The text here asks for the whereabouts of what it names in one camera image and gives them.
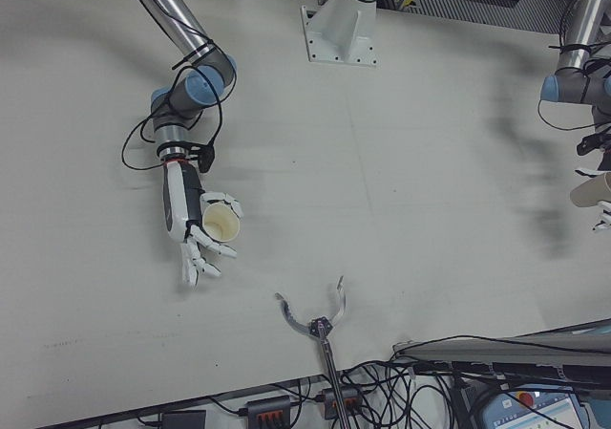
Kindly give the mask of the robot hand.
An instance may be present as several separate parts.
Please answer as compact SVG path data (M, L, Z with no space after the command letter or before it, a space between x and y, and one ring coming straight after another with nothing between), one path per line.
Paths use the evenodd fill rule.
M229 245L241 230L242 206L234 197L206 191L194 165L175 159L163 166L163 206L169 237L179 245L182 281L194 288L201 277L221 277L206 252L236 258Z
M575 172L584 177L587 180L596 179L598 177L603 177L607 184L610 184L610 172L599 170L599 169L590 169L584 167L577 167ZM602 200L602 205L599 205L600 214L598 218L598 222L592 226L592 231L595 233L603 232L610 229L610 201Z

